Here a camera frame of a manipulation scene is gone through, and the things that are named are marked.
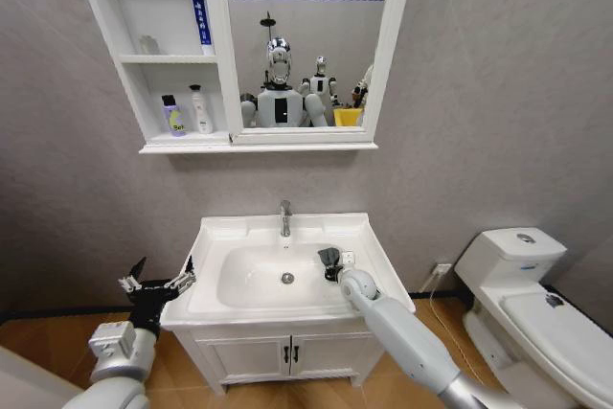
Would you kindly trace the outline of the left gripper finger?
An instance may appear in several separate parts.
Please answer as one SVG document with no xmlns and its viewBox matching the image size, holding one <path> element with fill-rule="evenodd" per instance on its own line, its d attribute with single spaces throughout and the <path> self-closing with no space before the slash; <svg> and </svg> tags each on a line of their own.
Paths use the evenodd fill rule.
<svg viewBox="0 0 613 409">
<path fill-rule="evenodd" d="M 168 298 L 177 298 L 196 281 L 193 269 L 193 257 L 188 256 L 183 271 L 175 278 L 164 284 L 164 289 Z"/>
<path fill-rule="evenodd" d="M 143 271 L 147 258 L 140 258 L 129 270 L 128 274 L 118 280 L 120 287 L 125 292 L 133 292 L 142 288 L 139 277 Z"/>
</svg>

